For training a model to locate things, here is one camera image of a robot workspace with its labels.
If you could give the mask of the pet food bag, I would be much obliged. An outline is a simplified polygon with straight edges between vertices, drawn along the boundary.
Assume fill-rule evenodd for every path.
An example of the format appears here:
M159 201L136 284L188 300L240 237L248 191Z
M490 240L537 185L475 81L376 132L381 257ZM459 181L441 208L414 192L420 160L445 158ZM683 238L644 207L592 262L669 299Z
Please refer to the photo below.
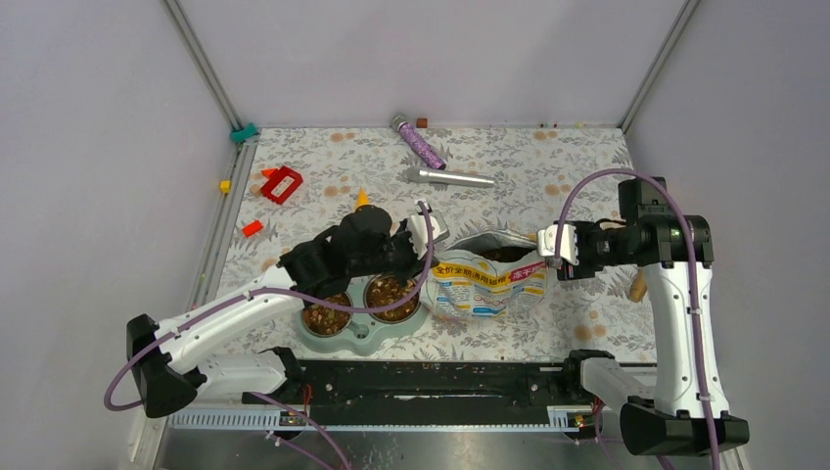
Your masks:
M547 265L533 236L488 230L458 240L440 251L437 260L420 301L444 319L520 314L546 295Z

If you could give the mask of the yellow plastic scoop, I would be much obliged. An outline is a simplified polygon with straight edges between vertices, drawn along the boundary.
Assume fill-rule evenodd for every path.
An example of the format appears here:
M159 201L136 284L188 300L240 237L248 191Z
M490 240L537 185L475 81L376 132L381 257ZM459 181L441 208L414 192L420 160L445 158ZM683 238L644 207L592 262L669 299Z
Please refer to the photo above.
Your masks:
M358 194L357 194L357 197L356 197L356 200L355 200L354 211L357 212L360 209L368 206L369 204L370 204L370 201L369 201L369 197L368 197L367 192L365 191L364 188L360 188L358 190Z

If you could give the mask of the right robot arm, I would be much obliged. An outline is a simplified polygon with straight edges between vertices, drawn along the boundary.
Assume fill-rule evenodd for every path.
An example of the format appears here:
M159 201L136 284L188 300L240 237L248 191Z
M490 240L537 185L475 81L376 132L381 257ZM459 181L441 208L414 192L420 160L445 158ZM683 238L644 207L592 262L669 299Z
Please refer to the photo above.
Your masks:
M749 423L732 414L717 369L711 324L714 248L711 228L686 215L662 177L612 168L621 228L569 221L570 205L597 171L576 185L558 220L542 231L540 254L550 257L561 282L588 279L606 267L639 269L651 303L657 349L656 383L643 385L605 352L577 350L566 360L563 394L592 397L614 410L626 449L634 455L709 456L747 444Z

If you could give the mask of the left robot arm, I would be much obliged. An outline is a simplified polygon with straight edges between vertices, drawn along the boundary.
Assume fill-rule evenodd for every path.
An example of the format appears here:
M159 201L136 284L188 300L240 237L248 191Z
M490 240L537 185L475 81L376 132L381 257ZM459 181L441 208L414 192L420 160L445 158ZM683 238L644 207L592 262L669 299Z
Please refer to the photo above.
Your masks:
M105 393L131 375L149 418L173 414L198 399L271 394L290 402L302 393L301 370L285 352L221 354L230 340L275 317L329 306L355 278L392 275L424 283L436 263L435 244L448 234L442 215L420 201L396 230L383 209L367 205L300 243L245 286L161 321L141 314L126 325L127 362Z

